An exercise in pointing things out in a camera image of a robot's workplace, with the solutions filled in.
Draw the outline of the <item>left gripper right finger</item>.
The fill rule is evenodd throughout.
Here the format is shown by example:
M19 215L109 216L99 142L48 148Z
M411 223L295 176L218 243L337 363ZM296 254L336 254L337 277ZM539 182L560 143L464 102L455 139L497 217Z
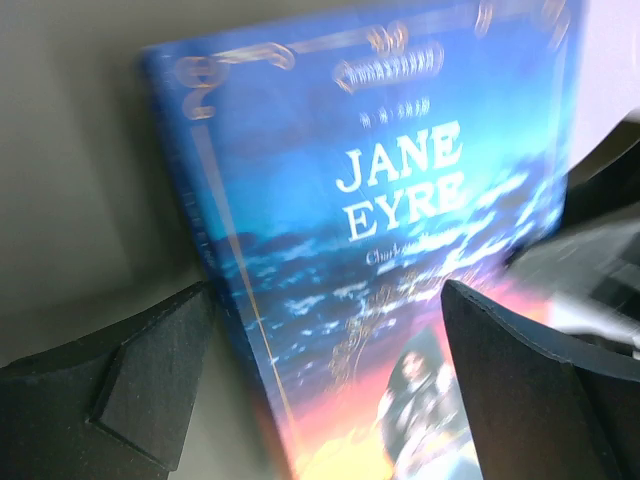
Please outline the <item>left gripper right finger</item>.
M459 281L444 283L441 305L484 478L638 478L638 360Z

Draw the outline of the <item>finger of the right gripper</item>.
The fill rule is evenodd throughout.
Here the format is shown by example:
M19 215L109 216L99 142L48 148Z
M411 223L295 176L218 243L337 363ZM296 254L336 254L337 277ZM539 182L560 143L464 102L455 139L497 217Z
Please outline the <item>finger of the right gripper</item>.
M572 228L513 254L506 271L552 301L552 328L639 358L638 218Z

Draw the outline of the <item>blue Jane Eyre book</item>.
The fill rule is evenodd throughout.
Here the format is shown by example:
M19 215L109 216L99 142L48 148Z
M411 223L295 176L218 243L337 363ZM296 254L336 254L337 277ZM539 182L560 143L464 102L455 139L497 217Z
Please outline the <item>blue Jane Eyre book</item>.
M293 479L478 479L441 313L566 195L586 5L374 1L141 53L171 175Z

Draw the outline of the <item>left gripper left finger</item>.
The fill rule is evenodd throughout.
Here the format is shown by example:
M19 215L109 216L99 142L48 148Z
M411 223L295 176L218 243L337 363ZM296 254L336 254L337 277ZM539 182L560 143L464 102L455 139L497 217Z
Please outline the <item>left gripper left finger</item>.
M3 367L2 478L168 478L183 451L213 314L199 282Z

